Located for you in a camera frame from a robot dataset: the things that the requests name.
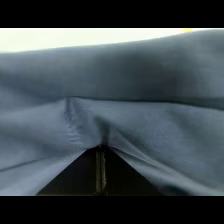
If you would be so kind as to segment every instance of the yellow object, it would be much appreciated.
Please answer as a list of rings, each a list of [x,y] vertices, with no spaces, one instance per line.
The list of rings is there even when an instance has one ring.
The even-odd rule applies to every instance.
[[[183,28],[184,29],[184,32],[191,32],[192,31],[192,28]]]

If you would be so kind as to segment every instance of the white surface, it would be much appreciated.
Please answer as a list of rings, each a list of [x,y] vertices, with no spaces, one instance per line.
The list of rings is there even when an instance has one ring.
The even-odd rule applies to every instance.
[[[0,52],[146,40],[183,28],[0,28]]]

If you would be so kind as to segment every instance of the fabric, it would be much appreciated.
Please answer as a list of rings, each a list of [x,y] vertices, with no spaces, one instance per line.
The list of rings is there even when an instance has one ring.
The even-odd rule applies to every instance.
[[[223,86],[222,30],[2,53],[0,195],[100,144],[168,195],[224,195]]]

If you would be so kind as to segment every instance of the blue fabric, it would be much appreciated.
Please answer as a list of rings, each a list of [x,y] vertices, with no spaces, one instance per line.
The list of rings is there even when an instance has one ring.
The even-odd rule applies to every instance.
[[[224,195],[223,71],[221,30],[0,54],[0,195],[100,144],[161,191]]]

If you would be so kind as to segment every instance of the garment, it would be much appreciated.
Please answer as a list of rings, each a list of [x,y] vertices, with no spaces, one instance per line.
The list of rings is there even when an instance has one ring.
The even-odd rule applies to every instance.
[[[100,144],[168,195],[224,195],[223,86],[222,30],[2,53],[0,195]]]

